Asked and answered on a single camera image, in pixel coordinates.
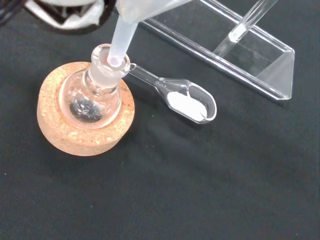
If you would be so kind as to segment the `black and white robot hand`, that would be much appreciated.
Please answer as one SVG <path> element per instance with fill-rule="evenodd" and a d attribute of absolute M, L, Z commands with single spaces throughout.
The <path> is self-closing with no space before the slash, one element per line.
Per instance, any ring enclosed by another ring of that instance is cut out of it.
<path fill-rule="evenodd" d="M 84 35 L 102 27 L 115 7 L 115 0 L 2 0 L 0 26 L 25 10 L 49 31 Z"/>

